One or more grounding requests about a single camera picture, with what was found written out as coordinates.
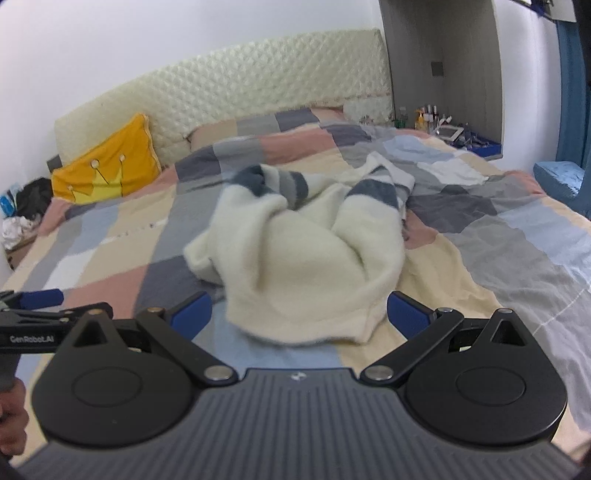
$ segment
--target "yellow pillow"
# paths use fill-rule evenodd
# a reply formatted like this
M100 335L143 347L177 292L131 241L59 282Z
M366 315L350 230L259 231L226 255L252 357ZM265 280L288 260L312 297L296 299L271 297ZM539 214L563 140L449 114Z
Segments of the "yellow pillow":
M161 172L148 117L136 113L116 131L69 165L51 174L53 195L74 203L124 197L152 183Z

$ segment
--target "white towel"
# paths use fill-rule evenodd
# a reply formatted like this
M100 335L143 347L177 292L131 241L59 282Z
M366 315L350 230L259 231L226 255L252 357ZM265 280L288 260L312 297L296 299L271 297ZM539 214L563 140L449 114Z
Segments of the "white towel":
M248 167L185 259L224 285L228 321L245 332L283 344L367 342L402 270L413 186L376 152L337 177Z

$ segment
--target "blue cushion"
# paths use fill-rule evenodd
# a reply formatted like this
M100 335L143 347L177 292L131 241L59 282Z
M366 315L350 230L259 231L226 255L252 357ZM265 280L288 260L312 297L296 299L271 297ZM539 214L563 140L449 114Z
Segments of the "blue cushion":
M540 161L534 165L534 177L553 199L571 203L579 194L585 171L569 161Z

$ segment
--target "bed frame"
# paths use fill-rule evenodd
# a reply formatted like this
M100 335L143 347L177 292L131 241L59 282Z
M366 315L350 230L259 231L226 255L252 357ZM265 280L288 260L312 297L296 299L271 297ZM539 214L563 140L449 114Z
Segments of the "bed frame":
M302 106L343 106L385 121L391 81L379 30L305 33L224 48L146 73L56 120L62 164L71 163L136 112L150 118L163 165L189 154L197 126Z

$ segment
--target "logo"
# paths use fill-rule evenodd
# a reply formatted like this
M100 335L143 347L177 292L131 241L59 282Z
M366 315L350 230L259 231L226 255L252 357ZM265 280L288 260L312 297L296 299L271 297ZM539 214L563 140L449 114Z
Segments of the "logo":
M296 382L301 382L308 377L304 372L297 372L295 374L291 374L291 379L295 380Z
M53 335L42 335L38 337L24 335L22 337L17 337L14 335L10 336L11 343L53 343L55 342L55 337Z

